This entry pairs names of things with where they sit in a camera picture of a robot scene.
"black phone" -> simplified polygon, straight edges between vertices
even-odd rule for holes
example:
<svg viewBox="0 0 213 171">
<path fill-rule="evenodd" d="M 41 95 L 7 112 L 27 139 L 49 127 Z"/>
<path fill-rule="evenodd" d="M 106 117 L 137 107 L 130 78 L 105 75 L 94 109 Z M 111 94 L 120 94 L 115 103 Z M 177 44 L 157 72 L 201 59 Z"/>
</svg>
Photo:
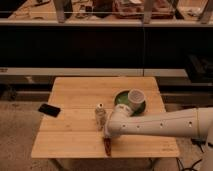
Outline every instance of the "black phone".
<svg viewBox="0 0 213 171">
<path fill-rule="evenodd" d="M 40 106 L 38 111 L 45 113 L 49 116 L 57 117 L 61 109 L 59 107 L 55 107 L 55 106 L 44 103 Z"/>
</svg>

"floor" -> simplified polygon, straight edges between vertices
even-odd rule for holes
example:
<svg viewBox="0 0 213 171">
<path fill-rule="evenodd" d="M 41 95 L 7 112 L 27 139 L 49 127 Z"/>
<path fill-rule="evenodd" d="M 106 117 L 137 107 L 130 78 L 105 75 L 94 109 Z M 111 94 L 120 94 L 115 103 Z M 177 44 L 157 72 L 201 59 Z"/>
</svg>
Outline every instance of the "floor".
<svg viewBox="0 0 213 171">
<path fill-rule="evenodd" d="M 48 95 L 40 94 L 45 98 L 29 100 L 26 94 L 10 101 L 8 95 L 3 94 L 0 101 L 0 171 L 56 171 L 55 166 L 46 159 L 32 159 L 30 153 L 36 132 L 42 119 L 37 111 L 39 106 L 48 99 Z M 202 157 L 201 150 L 192 145 L 190 139 L 178 138 L 180 160 L 184 167 L 190 167 Z M 73 171 L 141 171 L 149 165 L 148 159 L 82 159 L 61 160 L 64 167 Z M 178 171 L 175 158 L 161 159 L 155 171 Z"/>
</svg>

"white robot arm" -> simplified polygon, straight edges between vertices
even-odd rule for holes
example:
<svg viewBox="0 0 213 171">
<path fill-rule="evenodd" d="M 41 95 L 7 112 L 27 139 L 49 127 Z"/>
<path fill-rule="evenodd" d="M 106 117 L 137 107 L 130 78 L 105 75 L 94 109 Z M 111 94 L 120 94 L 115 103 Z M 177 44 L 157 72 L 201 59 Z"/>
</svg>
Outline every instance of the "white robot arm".
<svg viewBox="0 0 213 171">
<path fill-rule="evenodd" d="M 194 108 L 158 115 L 130 117 L 129 106 L 118 104 L 104 126 L 104 136 L 124 134 L 206 139 L 200 171 L 213 168 L 213 108 Z"/>
</svg>

